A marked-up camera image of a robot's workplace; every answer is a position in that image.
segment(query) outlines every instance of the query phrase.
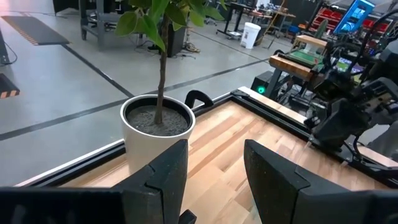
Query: black equipment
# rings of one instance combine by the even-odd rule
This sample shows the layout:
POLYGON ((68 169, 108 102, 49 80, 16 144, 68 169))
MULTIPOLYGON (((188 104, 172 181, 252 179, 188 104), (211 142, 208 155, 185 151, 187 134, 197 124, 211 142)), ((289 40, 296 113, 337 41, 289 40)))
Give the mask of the black equipment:
MULTIPOLYGON (((375 26, 389 15, 381 17, 375 26)), ((305 124, 312 129, 314 139, 331 149, 344 145, 351 135, 356 136, 357 141, 363 132, 377 124, 374 118, 378 114, 387 111, 389 116, 396 115, 396 111, 390 108, 398 101, 398 40, 390 42, 383 51, 378 52, 380 54, 365 54, 374 28, 361 42, 348 35, 344 41, 326 45, 324 77, 313 89, 317 98, 325 102, 326 109, 317 111, 305 124), (351 61, 345 71, 336 69, 340 57, 351 61), (352 73, 356 64, 365 69, 352 73), (359 84, 353 78, 358 74, 361 74, 359 84)), ((353 147, 354 155, 360 159, 356 142, 353 147)))
POLYGON ((180 217, 188 142, 181 140, 110 189, 0 188, 0 223, 194 223, 180 217))
POLYGON ((351 192, 254 140, 244 164, 261 222, 278 224, 398 223, 398 192, 351 192))

